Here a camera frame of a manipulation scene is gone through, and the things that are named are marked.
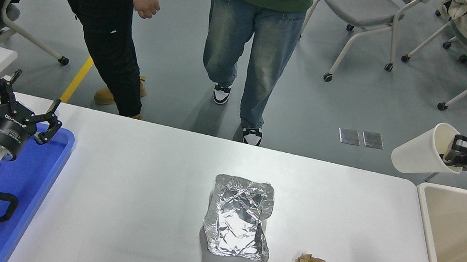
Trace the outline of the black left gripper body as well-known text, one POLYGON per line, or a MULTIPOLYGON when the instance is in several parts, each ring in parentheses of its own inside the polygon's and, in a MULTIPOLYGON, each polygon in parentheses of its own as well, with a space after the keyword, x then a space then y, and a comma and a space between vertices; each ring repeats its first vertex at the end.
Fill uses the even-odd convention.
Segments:
POLYGON ((6 104, 0 104, 0 146, 6 148, 10 157, 17 157, 26 142, 36 133, 36 124, 26 121, 34 113, 22 107, 16 107, 13 113, 6 104))

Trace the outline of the person's hand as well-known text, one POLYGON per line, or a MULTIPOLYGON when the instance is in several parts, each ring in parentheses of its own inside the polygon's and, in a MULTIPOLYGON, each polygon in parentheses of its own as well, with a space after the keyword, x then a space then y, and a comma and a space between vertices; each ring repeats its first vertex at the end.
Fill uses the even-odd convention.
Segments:
POLYGON ((143 19, 150 19, 160 11, 159 0, 132 0, 134 10, 143 19))

